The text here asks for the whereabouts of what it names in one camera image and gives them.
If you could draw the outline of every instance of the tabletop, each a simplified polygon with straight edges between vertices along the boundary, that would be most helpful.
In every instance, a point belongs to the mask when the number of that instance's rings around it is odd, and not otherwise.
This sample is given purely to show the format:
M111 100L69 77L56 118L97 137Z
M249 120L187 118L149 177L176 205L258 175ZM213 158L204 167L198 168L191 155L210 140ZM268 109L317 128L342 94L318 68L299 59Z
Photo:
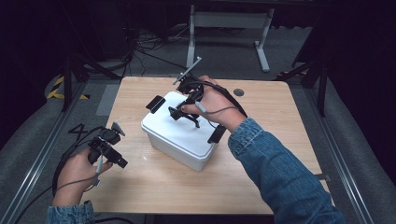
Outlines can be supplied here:
M202 172L151 146L141 121L156 96L175 91L173 77L125 77L107 127L125 132L114 148L129 163L100 175L101 185L84 193L96 212L142 214L273 214L227 146L226 132ZM284 82L217 79L247 114L274 134L314 174L321 174L303 122ZM328 190L325 181L321 181Z

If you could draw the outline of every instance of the denim jacket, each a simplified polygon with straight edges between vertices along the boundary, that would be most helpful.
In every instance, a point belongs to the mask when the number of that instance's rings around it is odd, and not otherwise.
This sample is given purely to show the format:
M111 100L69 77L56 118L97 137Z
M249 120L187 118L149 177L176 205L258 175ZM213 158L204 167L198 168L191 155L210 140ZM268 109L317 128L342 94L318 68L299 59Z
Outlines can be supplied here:
M271 133L247 118L228 146L274 212L276 223L344 223L318 179ZM90 202L50 207L47 223L94 223Z

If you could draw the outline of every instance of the right hand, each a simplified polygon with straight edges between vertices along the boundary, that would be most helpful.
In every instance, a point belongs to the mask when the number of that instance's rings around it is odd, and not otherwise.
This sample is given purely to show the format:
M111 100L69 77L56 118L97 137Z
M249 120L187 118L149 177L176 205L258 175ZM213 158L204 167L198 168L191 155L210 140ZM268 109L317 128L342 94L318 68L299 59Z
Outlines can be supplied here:
M202 76L199 77L199 79L201 81L219 85L216 80L210 78L209 76ZM200 103L204 106L207 112L218 111L226 107L234 106L234 104L231 103L223 94L206 85L204 85L204 96ZM219 123L226 127L230 132L233 132L233 130L245 120L245 116L242 115L241 112L239 112L239 110L236 108L229 108L215 114L204 114L198 109L196 105L183 105L181 110L184 113L198 114L206 119L209 119L210 121Z

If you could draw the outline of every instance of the left hand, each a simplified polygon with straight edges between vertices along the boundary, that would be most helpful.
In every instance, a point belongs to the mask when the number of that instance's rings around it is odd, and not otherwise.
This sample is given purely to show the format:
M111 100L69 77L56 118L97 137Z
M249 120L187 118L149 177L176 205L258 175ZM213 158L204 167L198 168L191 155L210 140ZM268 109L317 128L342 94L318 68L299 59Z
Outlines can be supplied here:
M77 155L69 158L59 175L58 188L60 189L57 190L52 201L53 206L71 206L79 204L84 190L96 182L96 166L91 165L88 161L89 154L90 149L86 148ZM112 165L111 162L103 163L100 174L110 169ZM87 180L64 186L65 184L83 179Z

